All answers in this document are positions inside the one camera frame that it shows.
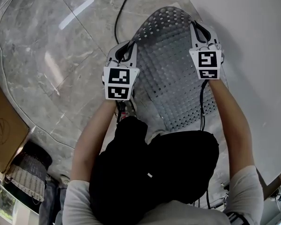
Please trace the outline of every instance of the perforated plastic sheet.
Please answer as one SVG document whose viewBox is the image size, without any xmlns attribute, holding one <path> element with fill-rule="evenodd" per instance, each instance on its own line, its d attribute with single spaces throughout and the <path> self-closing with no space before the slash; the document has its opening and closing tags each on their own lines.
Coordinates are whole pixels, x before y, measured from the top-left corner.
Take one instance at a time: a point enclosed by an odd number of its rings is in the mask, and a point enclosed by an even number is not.
<svg viewBox="0 0 281 225">
<path fill-rule="evenodd" d="M 200 119 L 199 80 L 188 50 L 191 17 L 176 7 L 153 13 L 133 37 L 138 45 L 139 79 L 169 131 Z M 209 85 L 204 90 L 208 116 L 216 109 Z"/>
</svg>

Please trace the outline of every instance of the jeans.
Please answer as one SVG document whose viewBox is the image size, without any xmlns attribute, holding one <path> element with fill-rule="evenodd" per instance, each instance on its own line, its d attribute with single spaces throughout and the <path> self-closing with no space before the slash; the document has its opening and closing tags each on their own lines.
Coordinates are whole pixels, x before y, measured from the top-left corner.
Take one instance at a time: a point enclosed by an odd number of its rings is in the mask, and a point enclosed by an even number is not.
<svg viewBox="0 0 281 225">
<path fill-rule="evenodd" d="M 204 195 L 219 148 L 208 132 L 186 131 L 155 137 L 147 125 L 124 118 L 115 138 L 95 161 L 89 193 L 96 218 L 105 225 L 136 224 L 161 203 L 193 203 Z"/>
<path fill-rule="evenodd" d="M 67 185 L 62 184 L 62 187 L 60 188 L 60 211 L 56 215 L 55 221 L 53 221 L 52 216 L 58 189 L 58 184 L 55 181 L 51 180 L 46 183 L 44 201 L 39 207 L 39 225 L 52 225 L 53 223 L 55 223 L 55 225 L 62 225 L 62 212 L 64 209 Z"/>
</svg>

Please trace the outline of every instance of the cardboard box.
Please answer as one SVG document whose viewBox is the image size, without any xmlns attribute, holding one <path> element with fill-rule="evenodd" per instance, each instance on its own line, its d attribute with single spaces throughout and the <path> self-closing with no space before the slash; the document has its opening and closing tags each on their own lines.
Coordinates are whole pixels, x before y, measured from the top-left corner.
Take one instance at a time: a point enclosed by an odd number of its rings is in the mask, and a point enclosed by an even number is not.
<svg viewBox="0 0 281 225">
<path fill-rule="evenodd" d="M 0 88 L 0 172 L 5 173 L 23 146 L 28 126 L 14 110 Z"/>
</svg>

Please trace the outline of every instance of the marble floor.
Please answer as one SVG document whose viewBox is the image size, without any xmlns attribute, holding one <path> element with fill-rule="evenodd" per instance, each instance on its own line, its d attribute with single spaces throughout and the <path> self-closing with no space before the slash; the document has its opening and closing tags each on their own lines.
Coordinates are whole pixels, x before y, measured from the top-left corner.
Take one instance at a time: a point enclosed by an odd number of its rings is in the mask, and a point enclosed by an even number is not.
<svg viewBox="0 0 281 225">
<path fill-rule="evenodd" d="M 0 0 L 0 7 L 5 1 Z M 53 176 L 69 175 L 77 139 L 104 99 L 101 73 L 108 51 L 116 45 L 113 29 L 123 1 L 12 0 L 6 11 L 8 3 L 0 11 L 0 45 L 7 85 L 31 120 L 67 145 L 55 142 L 39 128 L 31 135 L 52 156 L 49 173 Z M 189 0 L 128 0 L 118 22 L 119 41 L 132 38 L 149 15 L 168 5 L 183 9 L 193 19 L 200 18 Z M 0 85 L 7 94 L 1 63 Z M 10 101 L 33 128 L 34 124 Z M 148 123 L 148 136 L 157 128 L 165 128 L 141 86 L 136 102 L 138 116 Z M 229 179 L 228 157 L 218 114 L 209 119 L 207 130 L 216 133 L 221 150 L 211 181 L 217 191 L 219 184 Z M 115 121 L 104 147 L 114 129 Z"/>
</svg>

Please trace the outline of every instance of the person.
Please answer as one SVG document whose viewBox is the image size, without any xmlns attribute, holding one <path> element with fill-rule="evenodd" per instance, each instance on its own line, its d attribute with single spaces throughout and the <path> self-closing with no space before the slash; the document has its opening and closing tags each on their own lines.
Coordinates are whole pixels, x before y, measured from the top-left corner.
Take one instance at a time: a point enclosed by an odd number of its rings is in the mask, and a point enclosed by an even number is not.
<svg viewBox="0 0 281 225">
<path fill-rule="evenodd" d="M 209 85 L 229 152 L 230 190 L 223 212 L 190 205 L 207 191 L 217 163 L 212 134 L 159 134 L 147 145 L 147 125 L 127 106 L 114 140 L 99 155 L 116 109 L 115 101 L 105 100 L 75 147 L 63 224 L 259 224 L 263 192 L 248 122 L 221 80 Z"/>
<path fill-rule="evenodd" d="M 60 176 L 60 183 L 52 178 L 50 175 L 46 175 L 46 189 L 44 193 L 44 201 L 39 207 L 38 224 L 39 225 L 62 225 L 62 214 L 64 209 L 65 197 L 67 185 L 70 179 L 65 176 Z M 60 211 L 57 213 L 56 217 L 53 217 L 54 205 L 56 199 L 60 200 Z"/>
</svg>

